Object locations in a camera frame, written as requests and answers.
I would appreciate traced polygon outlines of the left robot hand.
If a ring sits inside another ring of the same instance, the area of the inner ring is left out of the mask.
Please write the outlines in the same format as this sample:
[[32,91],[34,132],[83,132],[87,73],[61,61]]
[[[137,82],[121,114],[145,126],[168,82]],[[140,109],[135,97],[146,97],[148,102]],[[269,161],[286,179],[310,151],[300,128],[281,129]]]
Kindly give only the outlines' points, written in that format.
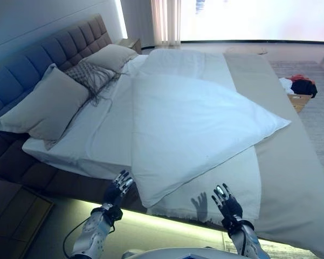
[[103,203],[120,207],[133,183],[134,180],[130,176],[130,172],[121,171],[106,189]]

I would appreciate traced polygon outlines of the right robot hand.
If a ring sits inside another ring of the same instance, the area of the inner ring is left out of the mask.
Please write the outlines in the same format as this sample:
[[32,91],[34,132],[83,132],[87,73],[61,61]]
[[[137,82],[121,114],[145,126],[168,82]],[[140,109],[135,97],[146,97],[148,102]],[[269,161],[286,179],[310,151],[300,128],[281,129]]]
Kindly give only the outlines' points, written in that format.
[[225,183],[217,185],[213,192],[214,195],[211,197],[226,224],[232,224],[242,219],[243,209]]

